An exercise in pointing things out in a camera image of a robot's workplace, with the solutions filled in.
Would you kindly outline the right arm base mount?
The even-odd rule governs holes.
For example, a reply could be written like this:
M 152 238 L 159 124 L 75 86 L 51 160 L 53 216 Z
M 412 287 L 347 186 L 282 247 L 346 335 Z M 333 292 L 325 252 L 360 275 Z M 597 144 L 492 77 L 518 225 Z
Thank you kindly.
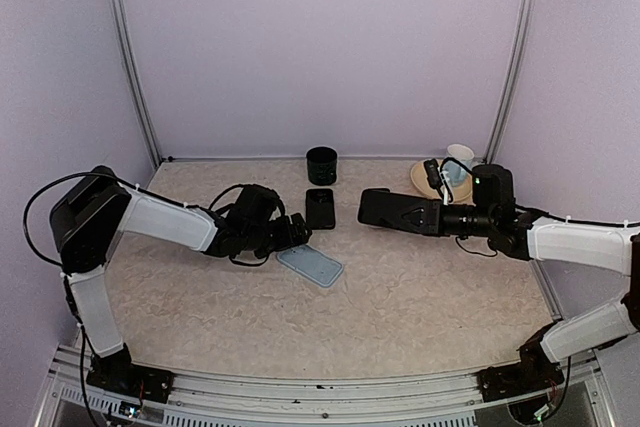
M 485 403 L 545 390 L 565 381 L 562 370 L 554 365 L 538 369 L 523 363 L 488 367 L 476 376 Z

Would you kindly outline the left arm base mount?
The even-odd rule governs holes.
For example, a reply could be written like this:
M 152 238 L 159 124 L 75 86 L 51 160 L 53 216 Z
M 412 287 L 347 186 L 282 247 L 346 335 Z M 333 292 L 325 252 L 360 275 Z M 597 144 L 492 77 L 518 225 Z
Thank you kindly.
M 138 364 L 94 367 L 87 374 L 88 385 L 105 391 L 166 404 L 173 386 L 174 373 Z

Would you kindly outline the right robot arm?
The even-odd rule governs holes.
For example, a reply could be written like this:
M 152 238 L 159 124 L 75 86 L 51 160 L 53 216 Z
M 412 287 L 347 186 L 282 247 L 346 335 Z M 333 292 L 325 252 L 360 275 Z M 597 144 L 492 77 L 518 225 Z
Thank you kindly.
M 531 261 L 563 261 L 618 272 L 629 280 L 620 298 L 562 320 L 513 366 L 511 380 L 523 391 L 535 389 L 558 363 L 576 353 L 603 347 L 639 331 L 639 225 L 556 217 L 517 204 L 509 170 L 497 164 L 470 169 L 472 202 L 452 204 L 373 188 L 362 192 L 362 224 L 428 237 L 483 237 L 491 250 Z

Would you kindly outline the black phone case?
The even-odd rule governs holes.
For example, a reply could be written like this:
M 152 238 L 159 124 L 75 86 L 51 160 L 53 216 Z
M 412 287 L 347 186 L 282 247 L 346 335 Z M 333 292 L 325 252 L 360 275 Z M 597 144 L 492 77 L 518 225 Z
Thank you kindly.
M 334 193 L 330 188 L 314 188 L 306 191 L 305 220 L 315 230 L 332 230 L 336 226 Z

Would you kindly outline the light blue phone case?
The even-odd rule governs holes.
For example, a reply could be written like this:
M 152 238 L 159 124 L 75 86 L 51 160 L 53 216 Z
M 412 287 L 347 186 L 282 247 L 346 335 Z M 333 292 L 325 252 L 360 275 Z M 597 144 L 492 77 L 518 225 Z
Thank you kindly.
M 279 252 L 276 258 L 282 265 L 321 288 L 331 287 L 344 272 L 342 263 L 309 245 Z

